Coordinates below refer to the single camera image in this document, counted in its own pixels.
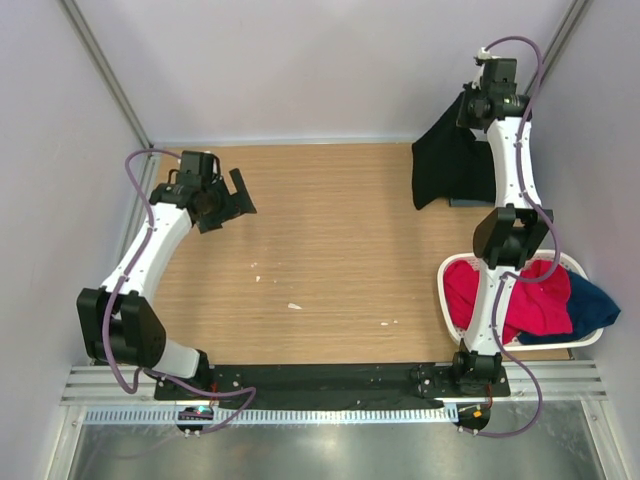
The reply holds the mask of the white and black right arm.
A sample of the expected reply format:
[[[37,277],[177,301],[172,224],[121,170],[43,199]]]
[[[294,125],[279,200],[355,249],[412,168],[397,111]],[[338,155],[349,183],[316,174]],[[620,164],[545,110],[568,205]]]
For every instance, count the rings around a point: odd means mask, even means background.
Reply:
[[[520,271],[553,222],[535,185],[529,146],[531,99],[517,92],[517,61],[482,52],[476,63],[479,71],[464,86],[457,124],[486,133],[496,200],[494,210],[474,231],[478,290],[450,369],[453,388],[464,396],[480,396],[506,383],[502,353],[511,295]]]

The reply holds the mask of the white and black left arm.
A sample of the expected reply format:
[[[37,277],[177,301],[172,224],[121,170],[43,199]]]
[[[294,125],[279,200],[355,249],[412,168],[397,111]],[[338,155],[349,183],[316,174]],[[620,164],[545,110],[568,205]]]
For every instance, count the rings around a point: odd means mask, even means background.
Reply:
[[[211,152],[184,150],[167,181],[146,193],[129,178],[145,219],[115,269],[97,288],[84,288],[76,308],[87,354],[106,364],[133,395],[139,377],[176,385],[188,398],[220,398],[207,354],[172,340],[152,307],[175,251],[193,229],[219,230],[257,209],[239,169],[224,174]]]

